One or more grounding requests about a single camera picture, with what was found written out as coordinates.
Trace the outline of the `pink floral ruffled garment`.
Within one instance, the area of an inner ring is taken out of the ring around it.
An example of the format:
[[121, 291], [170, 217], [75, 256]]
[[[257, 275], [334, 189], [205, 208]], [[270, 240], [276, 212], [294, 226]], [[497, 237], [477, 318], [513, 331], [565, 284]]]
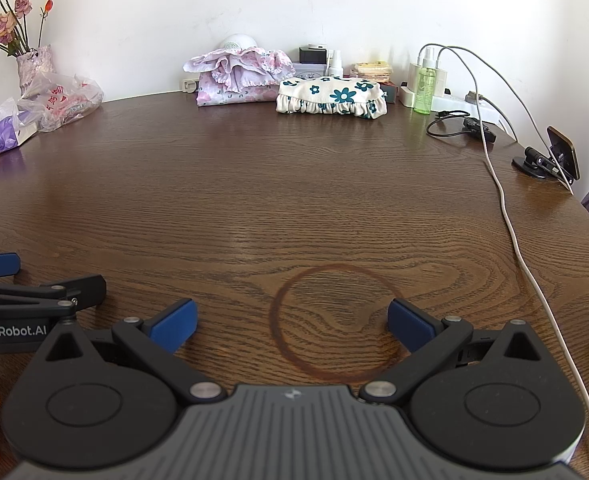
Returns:
[[289, 56], [260, 47], [217, 49], [188, 60], [185, 73], [198, 74], [198, 106], [275, 101], [281, 81], [295, 76]]

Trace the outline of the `purple tissue pack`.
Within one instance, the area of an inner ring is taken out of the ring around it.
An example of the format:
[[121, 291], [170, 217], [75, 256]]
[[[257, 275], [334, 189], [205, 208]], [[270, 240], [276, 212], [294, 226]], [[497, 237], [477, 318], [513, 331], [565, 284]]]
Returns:
[[0, 121], [0, 154], [18, 148], [31, 139], [35, 133], [37, 133], [36, 122], [28, 124], [19, 122], [19, 125], [15, 127], [11, 117], [2, 119]]

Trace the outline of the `clear printed plastic bag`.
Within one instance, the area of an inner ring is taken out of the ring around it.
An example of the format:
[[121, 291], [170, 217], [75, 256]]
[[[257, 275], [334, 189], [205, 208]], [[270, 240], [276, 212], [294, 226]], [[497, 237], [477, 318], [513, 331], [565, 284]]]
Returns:
[[82, 76], [38, 73], [22, 96], [0, 104], [0, 122], [9, 118], [17, 126], [37, 126], [52, 132], [92, 114], [104, 101], [96, 81]]

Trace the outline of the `phone on black stand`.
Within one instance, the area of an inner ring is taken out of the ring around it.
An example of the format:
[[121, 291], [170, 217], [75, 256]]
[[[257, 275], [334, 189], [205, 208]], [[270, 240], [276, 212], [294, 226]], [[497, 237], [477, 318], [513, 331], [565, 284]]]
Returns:
[[574, 184], [580, 179], [580, 168], [572, 140], [553, 126], [548, 126], [546, 131], [551, 142], [549, 154], [544, 155], [528, 146], [523, 156], [513, 158], [511, 165], [529, 177]]

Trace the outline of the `white socket adapter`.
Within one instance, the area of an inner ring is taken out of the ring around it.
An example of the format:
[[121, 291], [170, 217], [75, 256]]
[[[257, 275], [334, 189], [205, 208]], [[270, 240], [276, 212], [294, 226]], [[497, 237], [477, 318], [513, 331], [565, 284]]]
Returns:
[[180, 91], [194, 93], [198, 89], [199, 76], [185, 77], [180, 81]]

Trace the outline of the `white power strip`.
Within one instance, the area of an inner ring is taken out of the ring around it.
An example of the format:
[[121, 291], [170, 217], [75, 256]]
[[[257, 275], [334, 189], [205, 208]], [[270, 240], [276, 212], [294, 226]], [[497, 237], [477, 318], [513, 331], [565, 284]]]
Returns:
[[[409, 87], [402, 86], [398, 90], [398, 101], [406, 107], [413, 108], [415, 101], [415, 93], [409, 90]], [[482, 120], [484, 122], [493, 122], [493, 124], [500, 127], [503, 131], [509, 134], [513, 139], [517, 139], [516, 133], [511, 127], [506, 116], [504, 116], [495, 106], [488, 101], [481, 100], [479, 103]], [[434, 96], [432, 98], [431, 111], [445, 112], [448, 110], [462, 110], [475, 117], [477, 114], [477, 107], [473, 100], [466, 100], [458, 96], [451, 96], [451, 94], [444, 94], [443, 96]]]

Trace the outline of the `green spray bottle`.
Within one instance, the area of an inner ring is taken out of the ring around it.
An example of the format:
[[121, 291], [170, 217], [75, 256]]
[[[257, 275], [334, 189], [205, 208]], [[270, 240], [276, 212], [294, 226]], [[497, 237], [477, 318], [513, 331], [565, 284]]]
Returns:
[[432, 47], [428, 47], [421, 59], [418, 88], [415, 93], [414, 110], [418, 114], [429, 115], [432, 109], [433, 93], [437, 76], [436, 60]]

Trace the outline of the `teal flower folded cloth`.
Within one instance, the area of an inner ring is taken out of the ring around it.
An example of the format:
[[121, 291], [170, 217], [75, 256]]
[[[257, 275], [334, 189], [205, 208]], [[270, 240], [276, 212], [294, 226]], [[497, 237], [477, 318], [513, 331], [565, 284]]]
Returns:
[[324, 76], [281, 81], [276, 98], [281, 114], [352, 115], [374, 120], [387, 114], [385, 92], [369, 79]]

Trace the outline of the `stack of snack packets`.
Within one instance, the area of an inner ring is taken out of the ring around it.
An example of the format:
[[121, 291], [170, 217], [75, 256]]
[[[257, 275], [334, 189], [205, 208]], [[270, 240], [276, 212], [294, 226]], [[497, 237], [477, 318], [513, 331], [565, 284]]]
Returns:
[[383, 61], [355, 63], [352, 65], [351, 75], [377, 82], [387, 82], [391, 80], [392, 67]]

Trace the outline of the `small white bottle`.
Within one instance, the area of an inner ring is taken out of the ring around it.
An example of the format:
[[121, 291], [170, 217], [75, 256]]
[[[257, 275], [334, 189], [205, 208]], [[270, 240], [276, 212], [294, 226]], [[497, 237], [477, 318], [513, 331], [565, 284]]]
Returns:
[[335, 49], [331, 55], [329, 55], [326, 75], [328, 77], [339, 77], [343, 76], [343, 64], [342, 55], [338, 49]]

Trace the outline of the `small black box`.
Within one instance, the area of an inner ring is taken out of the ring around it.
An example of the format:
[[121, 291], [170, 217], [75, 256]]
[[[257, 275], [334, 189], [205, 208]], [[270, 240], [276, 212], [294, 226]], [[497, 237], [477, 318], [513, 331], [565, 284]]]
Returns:
[[299, 48], [299, 62], [301, 64], [327, 63], [327, 49], [318, 44], [308, 44]]

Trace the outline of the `white wall charger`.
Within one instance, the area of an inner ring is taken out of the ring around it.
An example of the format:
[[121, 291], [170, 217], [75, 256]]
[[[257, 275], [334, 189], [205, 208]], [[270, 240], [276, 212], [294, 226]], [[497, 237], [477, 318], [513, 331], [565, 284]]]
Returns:
[[[419, 71], [421, 70], [421, 64], [411, 63], [409, 64], [409, 81], [407, 81], [407, 88], [413, 93], [417, 93], [418, 88], [418, 77]], [[434, 96], [444, 96], [445, 87], [447, 86], [447, 72], [445, 70], [437, 70], [436, 82], [435, 82], [435, 93]]]

